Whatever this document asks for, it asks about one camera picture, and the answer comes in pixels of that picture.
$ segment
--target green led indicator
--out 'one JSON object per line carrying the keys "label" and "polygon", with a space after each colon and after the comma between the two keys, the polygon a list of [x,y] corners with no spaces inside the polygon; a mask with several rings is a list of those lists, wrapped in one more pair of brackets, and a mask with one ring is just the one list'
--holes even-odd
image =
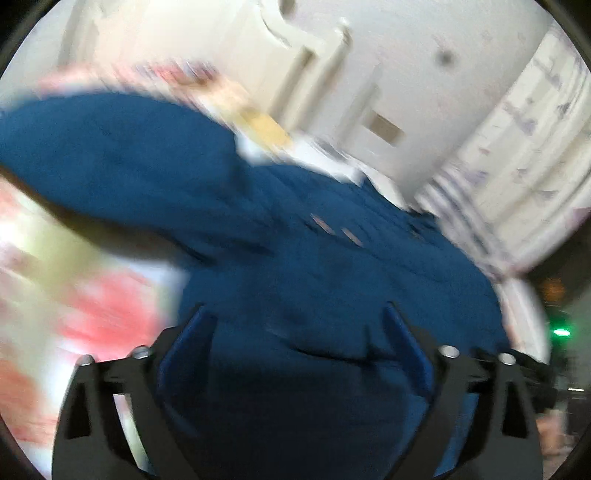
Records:
{"label": "green led indicator", "polygon": [[570,337],[570,332],[563,328],[553,330],[552,333],[559,337]]}

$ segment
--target blue fabric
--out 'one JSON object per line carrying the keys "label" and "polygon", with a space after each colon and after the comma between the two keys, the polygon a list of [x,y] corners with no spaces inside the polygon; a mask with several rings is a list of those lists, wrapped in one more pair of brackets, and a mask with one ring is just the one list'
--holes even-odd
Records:
{"label": "blue fabric", "polygon": [[116,93],[30,102],[0,118],[0,161],[55,203],[195,253],[179,318],[204,303],[209,320],[190,322],[159,394],[207,478],[383,478],[428,407],[384,332],[389,301],[462,353],[509,348],[491,285],[431,216],[368,181],[251,167],[230,131],[182,106]]}

